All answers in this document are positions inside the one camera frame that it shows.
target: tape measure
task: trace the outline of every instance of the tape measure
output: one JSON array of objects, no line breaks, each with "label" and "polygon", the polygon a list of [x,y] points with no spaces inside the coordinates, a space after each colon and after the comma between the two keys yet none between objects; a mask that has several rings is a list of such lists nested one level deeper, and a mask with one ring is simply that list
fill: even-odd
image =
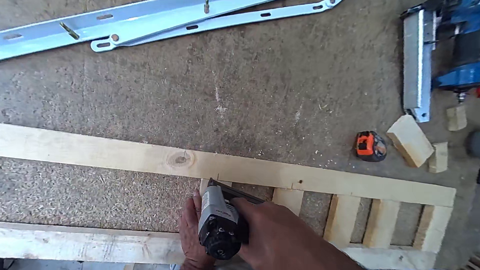
[{"label": "tape measure", "polygon": [[387,156],[385,141],[375,131],[358,132],[355,150],[357,157],[368,162],[380,162]]}]

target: wood plank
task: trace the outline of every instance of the wood plank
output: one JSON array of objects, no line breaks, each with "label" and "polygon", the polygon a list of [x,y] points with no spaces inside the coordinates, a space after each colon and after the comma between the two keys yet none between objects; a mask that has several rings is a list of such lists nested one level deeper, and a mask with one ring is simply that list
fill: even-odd
[{"label": "wood plank", "polygon": [[0,222],[6,258],[182,263],[178,233],[157,233]]},{"label": "wood plank", "polygon": [[344,248],[350,244],[360,199],[360,197],[348,195],[332,196],[324,239],[337,248]]},{"label": "wood plank", "polygon": [[[6,258],[155,264],[180,264],[184,259],[178,233],[0,222],[0,243]],[[435,253],[419,250],[358,245],[342,250],[370,269],[428,270],[435,262]]]},{"label": "wood plank", "polygon": [[359,244],[350,244],[342,250],[367,269],[431,270],[437,255],[426,251],[418,253],[419,250],[407,247],[362,248]]},{"label": "wood plank", "polygon": [[413,247],[423,251],[440,251],[452,207],[426,205],[420,218]]},{"label": "wood plank", "polygon": [[411,115],[403,115],[388,130],[387,136],[407,164],[420,167],[432,155],[433,147]]},{"label": "wood plank", "polygon": [[452,206],[454,188],[281,162],[0,124],[0,156]]},{"label": "wood plank", "polygon": [[448,142],[432,144],[435,152],[428,159],[428,171],[444,172],[448,169]]},{"label": "wood plank", "polygon": [[395,230],[400,202],[392,200],[372,201],[363,244],[368,247],[388,248]]},{"label": "wood plank", "polygon": [[287,207],[297,216],[300,214],[302,200],[303,190],[278,187],[273,190],[272,202]]},{"label": "wood plank", "polygon": [[467,112],[465,106],[447,109],[448,130],[457,131],[467,126]]}]

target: gray nail gun body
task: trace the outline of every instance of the gray nail gun body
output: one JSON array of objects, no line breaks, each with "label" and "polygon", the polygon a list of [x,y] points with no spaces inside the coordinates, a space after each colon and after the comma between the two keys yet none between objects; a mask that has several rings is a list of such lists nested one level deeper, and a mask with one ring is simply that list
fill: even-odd
[{"label": "gray nail gun body", "polygon": [[230,203],[236,197],[243,197],[254,204],[264,202],[212,178],[202,195],[198,238],[207,254],[216,259],[230,259],[238,253],[242,243],[248,243],[248,223]]}]

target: blue machine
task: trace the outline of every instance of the blue machine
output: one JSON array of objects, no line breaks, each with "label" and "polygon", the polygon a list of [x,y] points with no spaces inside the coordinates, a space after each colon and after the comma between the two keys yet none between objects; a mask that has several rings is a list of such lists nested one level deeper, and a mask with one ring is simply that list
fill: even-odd
[{"label": "blue machine", "polygon": [[451,68],[432,79],[432,88],[457,93],[459,103],[465,100],[467,91],[480,86],[479,2],[480,0],[429,0],[421,5],[436,12],[437,38],[443,36],[455,39]]}]

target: metal bracket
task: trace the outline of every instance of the metal bracket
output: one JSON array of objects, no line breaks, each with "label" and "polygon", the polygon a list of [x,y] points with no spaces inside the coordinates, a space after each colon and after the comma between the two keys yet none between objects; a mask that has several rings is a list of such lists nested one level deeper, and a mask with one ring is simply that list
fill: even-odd
[{"label": "metal bracket", "polygon": [[430,120],[435,13],[419,10],[403,21],[403,107],[417,122]]},{"label": "metal bracket", "polygon": [[108,37],[111,48],[272,0],[146,0],[0,31],[0,60]]},{"label": "metal bracket", "polygon": [[[187,26],[180,26],[173,30],[164,31],[156,35],[147,36],[145,38],[141,38],[133,41],[126,41],[124,43],[118,44],[117,46],[135,46],[135,45],[140,45],[147,42],[153,42],[153,41],[163,40],[163,39],[172,38],[172,37],[179,37],[179,36],[184,36],[184,35],[199,33],[203,31],[219,29],[219,28],[225,28],[225,27],[230,27],[235,25],[244,25],[244,24],[264,22],[269,20],[276,20],[276,19],[281,19],[286,17],[320,13],[320,12],[329,10],[331,8],[334,8],[341,1],[342,0],[323,0],[321,2],[312,3],[312,4],[296,5],[296,6],[240,13],[235,15],[227,15],[227,16],[221,16],[217,18],[206,19],[202,22],[190,24]],[[93,51],[96,51],[96,52],[111,50],[111,48],[109,47],[108,39],[94,40],[90,44],[90,47],[92,48]]]}]

